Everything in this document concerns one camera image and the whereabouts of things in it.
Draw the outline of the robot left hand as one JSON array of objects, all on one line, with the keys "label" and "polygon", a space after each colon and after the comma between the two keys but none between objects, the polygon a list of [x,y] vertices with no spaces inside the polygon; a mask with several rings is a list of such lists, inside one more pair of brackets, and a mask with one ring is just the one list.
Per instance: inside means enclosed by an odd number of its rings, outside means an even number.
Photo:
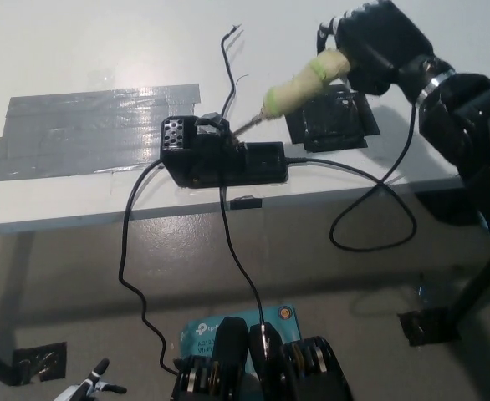
[{"label": "robot left hand", "polygon": [[109,367],[110,360],[103,358],[95,368],[89,373],[87,378],[76,385],[71,385],[66,388],[61,394],[59,394],[55,401],[82,401],[82,400],[96,400],[95,395],[97,393],[111,392],[116,394],[127,393],[127,388],[107,383],[102,380],[102,376]]}]

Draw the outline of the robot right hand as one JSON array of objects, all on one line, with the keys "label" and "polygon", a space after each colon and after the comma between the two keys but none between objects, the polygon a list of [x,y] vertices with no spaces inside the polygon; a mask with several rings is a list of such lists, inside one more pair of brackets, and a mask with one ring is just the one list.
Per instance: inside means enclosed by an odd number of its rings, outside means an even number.
[{"label": "robot right hand", "polygon": [[384,94],[410,63],[435,57],[427,37],[392,1],[369,1],[320,24],[318,53],[329,37],[349,60],[345,81],[365,94]]}]

